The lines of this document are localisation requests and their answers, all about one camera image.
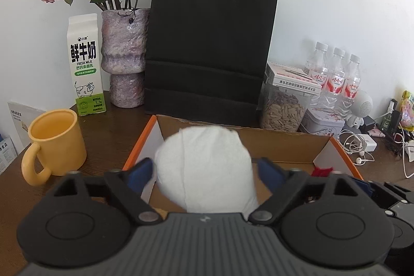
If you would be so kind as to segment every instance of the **mug handle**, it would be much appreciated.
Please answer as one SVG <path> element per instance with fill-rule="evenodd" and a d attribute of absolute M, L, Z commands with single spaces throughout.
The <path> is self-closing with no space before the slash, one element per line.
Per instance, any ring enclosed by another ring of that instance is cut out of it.
<path fill-rule="evenodd" d="M 21 172 L 23 174 L 23 178 L 29 185 L 32 186 L 44 184 L 52 175 L 52 171 L 48 168 L 44 168 L 40 173 L 36 173 L 34 170 L 34 160 L 36 159 L 36 155 L 39 151 L 40 145 L 38 143 L 33 143 L 29 146 L 23 156 L 23 159 L 21 160 Z"/>

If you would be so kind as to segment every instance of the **white cloth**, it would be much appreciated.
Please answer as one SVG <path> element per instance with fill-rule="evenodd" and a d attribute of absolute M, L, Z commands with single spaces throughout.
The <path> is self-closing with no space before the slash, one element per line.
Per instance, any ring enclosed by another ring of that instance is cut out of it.
<path fill-rule="evenodd" d="M 192 126 L 155 154 L 161 192 L 189 213 L 243 213 L 258 207 L 250 154 L 235 131 Z"/>

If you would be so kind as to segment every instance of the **yellow mug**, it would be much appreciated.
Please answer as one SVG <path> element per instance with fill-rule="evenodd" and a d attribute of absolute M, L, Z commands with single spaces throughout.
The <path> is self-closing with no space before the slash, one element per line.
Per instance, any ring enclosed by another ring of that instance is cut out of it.
<path fill-rule="evenodd" d="M 28 128 L 32 145 L 21 161 L 24 179 L 32 186 L 44 184 L 51 175 L 63 176 L 78 170 L 86 160 L 86 148 L 77 119 L 70 109 L 48 111 L 36 118 Z M 34 170 L 36 155 L 43 166 Z"/>

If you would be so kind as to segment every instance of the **sunflower seeds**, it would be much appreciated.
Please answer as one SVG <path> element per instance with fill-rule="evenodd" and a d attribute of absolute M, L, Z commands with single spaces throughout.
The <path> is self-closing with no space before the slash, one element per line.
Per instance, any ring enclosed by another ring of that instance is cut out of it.
<path fill-rule="evenodd" d="M 267 130 L 296 132 L 306 109 L 294 95 L 273 90 L 263 107 L 260 126 Z"/>

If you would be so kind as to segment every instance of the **round joint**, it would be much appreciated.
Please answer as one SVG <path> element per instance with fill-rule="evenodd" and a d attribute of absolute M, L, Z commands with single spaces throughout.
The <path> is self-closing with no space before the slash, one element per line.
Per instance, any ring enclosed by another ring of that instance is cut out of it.
<path fill-rule="evenodd" d="M 256 211 L 252 214 L 252 218 L 256 221 L 269 221 L 273 217 L 268 211 Z"/>
<path fill-rule="evenodd" d="M 148 211 L 139 214 L 138 218 L 143 222 L 154 222 L 158 220 L 159 215 L 155 212 Z"/>

